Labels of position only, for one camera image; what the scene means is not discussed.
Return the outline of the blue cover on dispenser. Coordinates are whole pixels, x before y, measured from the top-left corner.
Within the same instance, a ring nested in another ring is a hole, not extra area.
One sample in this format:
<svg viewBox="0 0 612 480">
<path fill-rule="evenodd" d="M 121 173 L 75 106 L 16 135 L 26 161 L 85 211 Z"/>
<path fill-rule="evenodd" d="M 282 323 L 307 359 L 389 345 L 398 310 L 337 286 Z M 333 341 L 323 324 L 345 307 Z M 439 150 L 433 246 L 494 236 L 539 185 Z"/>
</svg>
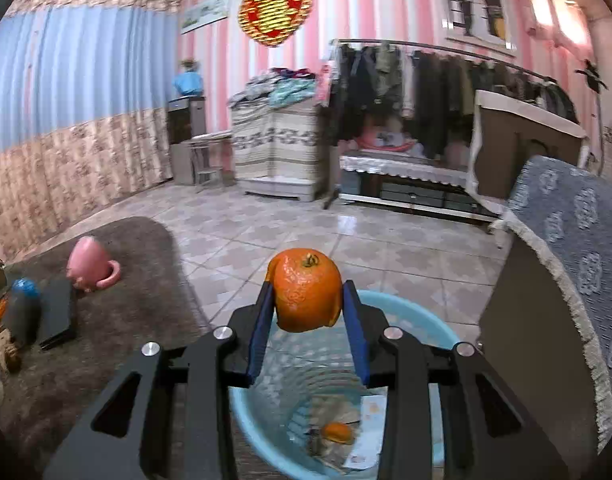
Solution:
<svg viewBox="0 0 612 480">
<path fill-rule="evenodd" d="M 173 86 L 180 96 L 202 96 L 204 93 L 203 78 L 195 70 L 178 74 Z"/>
</svg>

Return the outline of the framed couple wall picture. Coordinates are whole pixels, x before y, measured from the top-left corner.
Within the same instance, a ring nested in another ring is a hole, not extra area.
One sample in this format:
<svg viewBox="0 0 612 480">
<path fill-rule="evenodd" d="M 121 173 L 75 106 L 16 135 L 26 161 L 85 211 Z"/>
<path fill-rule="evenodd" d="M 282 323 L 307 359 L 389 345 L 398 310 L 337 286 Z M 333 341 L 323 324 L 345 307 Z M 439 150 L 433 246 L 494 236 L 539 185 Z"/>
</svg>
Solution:
<svg viewBox="0 0 612 480">
<path fill-rule="evenodd" d="M 516 55 L 506 0 L 443 0 L 447 37 L 499 54 Z"/>
</svg>

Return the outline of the light blue plastic trash basket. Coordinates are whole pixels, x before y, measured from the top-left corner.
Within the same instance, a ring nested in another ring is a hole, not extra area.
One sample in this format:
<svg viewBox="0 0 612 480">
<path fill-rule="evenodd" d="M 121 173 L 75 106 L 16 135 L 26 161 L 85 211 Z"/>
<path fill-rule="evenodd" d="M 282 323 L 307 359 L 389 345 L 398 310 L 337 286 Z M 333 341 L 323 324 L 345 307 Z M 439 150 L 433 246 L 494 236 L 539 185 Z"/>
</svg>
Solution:
<svg viewBox="0 0 612 480">
<path fill-rule="evenodd" d="M 451 349 L 457 334 L 418 304 L 374 290 L 358 289 L 362 304 L 376 307 L 391 326 L 422 344 Z M 249 389 L 230 388 L 231 411 L 242 434 L 272 469 L 291 479 L 376 479 L 377 464 L 365 470 L 328 467 L 309 455 L 309 432 L 336 416 L 359 425 L 364 396 L 383 396 L 386 388 L 367 389 L 356 375 L 344 319 L 334 327 L 292 334 L 270 325 L 263 368 Z M 431 399 L 433 465 L 443 466 L 443 423 L 437 386 Z"/>
</svg>

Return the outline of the blue patterned fringed cloth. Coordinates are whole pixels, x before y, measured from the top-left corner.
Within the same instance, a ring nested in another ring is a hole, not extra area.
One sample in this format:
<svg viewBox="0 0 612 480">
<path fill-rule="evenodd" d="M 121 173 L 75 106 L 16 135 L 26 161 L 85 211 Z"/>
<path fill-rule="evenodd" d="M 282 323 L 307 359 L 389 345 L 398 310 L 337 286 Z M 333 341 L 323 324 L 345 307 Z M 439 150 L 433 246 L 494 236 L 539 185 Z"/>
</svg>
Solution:
<svg viewBox="0 0 612 480">
<path fill-rule="evenodd" d="M 531 157 L 492 229 L 526 243 L 563 294 L 593 382 L 601 451 L 612 437 L 612 184 L 560 159 Z"/>
</svg>

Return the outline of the orange mandarin peel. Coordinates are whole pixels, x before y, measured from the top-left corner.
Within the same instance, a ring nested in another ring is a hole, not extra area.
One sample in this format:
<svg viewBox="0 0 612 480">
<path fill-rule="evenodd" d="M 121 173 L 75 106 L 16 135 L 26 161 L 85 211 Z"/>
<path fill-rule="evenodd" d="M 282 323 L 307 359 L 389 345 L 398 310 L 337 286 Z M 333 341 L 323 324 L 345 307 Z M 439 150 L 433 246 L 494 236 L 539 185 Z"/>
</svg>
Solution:
<svg viewBox="0 0 612 480">
<path fill-rule="evenodd" d="M 285 332 L 332 327 L 341 315 L 341 272 L 322 252 L 285 249 L 270 260 L 265 280 L 274 289 L 278 326 Z"/>
</svg>

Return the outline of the pile of folded clothes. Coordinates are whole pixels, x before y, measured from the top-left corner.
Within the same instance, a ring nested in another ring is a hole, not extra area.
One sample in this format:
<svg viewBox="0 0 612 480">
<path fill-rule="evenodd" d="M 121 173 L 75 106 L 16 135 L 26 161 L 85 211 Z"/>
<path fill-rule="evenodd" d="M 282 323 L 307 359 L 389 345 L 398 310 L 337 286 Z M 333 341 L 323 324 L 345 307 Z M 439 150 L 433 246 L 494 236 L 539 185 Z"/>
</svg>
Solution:
<svg viewBox="0 0 612 480">
<path fill-rule="evenodd" d="M 287 107 L 315 96 L 317 76 L 307 68 L 289 70 L 271 68 L 251 77 L 240 92 L 233 94 L 227 101 L 234 110 L 244 104 L 262 102 L 270 108 Z"/>
</svg>

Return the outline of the grey water dispenser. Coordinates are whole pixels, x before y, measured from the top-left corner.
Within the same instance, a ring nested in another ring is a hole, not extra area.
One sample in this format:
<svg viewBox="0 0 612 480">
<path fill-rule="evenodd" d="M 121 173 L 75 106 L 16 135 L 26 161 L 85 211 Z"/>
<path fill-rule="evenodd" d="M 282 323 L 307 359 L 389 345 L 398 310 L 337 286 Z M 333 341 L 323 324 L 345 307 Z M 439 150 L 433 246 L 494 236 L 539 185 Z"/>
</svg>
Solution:
<svg viewBox="0 0 612 480">
<path fill-rule="evenodd" d="M 205 99 L 184 96 L 171 100 L 167 107 L 167 133 L 173 182 L 193 185 L 190 142 L 206 133 Z"/>
</svg>

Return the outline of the red gold heart wall decoration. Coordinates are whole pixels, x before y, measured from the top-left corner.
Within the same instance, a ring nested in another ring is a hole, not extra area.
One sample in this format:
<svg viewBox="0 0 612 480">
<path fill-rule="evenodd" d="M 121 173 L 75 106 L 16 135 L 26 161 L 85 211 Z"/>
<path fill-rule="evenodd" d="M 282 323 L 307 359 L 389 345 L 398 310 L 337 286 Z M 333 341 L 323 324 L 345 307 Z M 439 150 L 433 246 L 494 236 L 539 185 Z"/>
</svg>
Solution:
<svg viewBox="0 0 612 480">
<path fill-rule="evenodd" d="M 242 0 L 240 29 L 265 47 L 278 47 L 307 20 L 313 0 Z"/>
</svg>

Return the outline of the dark brown sofa side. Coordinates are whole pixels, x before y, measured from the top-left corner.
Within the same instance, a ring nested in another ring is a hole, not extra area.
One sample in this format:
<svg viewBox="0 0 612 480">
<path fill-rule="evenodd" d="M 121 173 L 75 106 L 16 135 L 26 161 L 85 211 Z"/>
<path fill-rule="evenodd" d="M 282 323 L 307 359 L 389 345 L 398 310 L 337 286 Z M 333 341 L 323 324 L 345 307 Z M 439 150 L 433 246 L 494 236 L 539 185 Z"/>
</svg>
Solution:
<svg viewBox="0 0 612 480">
<path fill-rule="evenodd" d="M 518 236 L 478 325 L 487 360 L 580 478 L 598 455 L 594 382 L 560 287 Z"/>
</svg>

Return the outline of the small metal stool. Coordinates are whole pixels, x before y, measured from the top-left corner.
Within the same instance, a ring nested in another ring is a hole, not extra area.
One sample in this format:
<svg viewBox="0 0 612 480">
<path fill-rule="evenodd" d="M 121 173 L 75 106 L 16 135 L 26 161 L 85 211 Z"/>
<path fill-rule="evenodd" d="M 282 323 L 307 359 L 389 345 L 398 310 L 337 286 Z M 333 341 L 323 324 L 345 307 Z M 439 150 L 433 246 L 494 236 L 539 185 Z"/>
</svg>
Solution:
<svg viewBox="0 0 612 480">
<path fill-rule="evenodd" d="M 225 186 L 223 149 L 231 138 L 230 130 L 222 130 L 193 136 L 189 141 L 194 186 L 197 192 Z"/>
</svg>

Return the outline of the pink ceramic mug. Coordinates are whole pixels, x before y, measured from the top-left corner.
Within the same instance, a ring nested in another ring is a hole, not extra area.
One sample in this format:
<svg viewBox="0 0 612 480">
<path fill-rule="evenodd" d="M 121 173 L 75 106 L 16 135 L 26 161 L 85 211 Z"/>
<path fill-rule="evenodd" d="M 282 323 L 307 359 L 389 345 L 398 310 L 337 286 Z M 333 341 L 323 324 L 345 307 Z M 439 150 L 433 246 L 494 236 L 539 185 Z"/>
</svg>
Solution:
<svg viewBox="0 0 612 480">
<path fill-rule="evenodd" d="M 94 236 L 83 236 L 68 258 L 66 277 L 83 292 L 107 289 L 120 280 L 120 263 Z"/>
</svg>

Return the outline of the landscape wall picture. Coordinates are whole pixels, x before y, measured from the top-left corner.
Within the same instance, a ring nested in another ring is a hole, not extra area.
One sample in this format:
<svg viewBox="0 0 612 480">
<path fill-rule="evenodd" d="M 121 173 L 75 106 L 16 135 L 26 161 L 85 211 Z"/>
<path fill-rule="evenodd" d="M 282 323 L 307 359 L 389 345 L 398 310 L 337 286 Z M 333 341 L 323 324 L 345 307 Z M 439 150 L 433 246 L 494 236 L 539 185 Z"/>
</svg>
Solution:
<svg viewBox="0 0 612 480">
<path fill-rule="evenodd" d="M 228 18 L 230 0 L 204 0 L 190 6 L 182 14 L 180 32 L 182 35 L 193 30 Z"/>
</svg>

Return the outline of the black rectangular case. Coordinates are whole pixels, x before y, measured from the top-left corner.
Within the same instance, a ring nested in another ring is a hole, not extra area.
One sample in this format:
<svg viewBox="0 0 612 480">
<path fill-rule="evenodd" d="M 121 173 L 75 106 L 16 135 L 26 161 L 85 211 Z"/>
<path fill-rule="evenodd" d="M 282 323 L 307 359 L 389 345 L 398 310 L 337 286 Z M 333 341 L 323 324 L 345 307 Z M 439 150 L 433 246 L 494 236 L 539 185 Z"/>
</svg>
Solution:
<svg viewBox="0 0 612 480">
<path fill-rule="evenodd" d="M 37 336 L 41 350 L 56 348 L 75 337 L 76 302 L 76 289 L 69 278 L 55 278 L 42 291 Z"/>
</svg>

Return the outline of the blue and floral curtain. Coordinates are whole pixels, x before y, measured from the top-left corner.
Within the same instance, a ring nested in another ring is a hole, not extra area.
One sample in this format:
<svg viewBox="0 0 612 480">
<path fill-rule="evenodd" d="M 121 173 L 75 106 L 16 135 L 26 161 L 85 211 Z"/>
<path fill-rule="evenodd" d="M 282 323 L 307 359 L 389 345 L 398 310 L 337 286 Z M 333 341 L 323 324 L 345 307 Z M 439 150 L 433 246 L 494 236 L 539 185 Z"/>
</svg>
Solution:
<svg viewBox="0 0 612 480">
<path fill-rule="evenodd" d="M 179 0 L 13 0 L 0 21 L 0 257 L 171 176 Z"/>
</svg>

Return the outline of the low tv cabinet lace cover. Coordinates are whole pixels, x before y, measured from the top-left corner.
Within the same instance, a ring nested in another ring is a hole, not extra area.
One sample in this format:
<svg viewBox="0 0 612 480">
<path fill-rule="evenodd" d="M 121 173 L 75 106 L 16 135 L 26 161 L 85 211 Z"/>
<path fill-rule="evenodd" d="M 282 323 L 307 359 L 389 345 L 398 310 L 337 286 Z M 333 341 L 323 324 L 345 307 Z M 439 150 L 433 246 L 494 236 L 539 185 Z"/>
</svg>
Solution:
<svg viewBox="0 0 612 480">
<path fill-rule="evenodd" d="M 348 203 L 409 210 L 419 214 L 491 222 L 496 214 L 466 192 L 466 166 L 379 151 L 339 156 L 337 196 Z"/>
</svg>

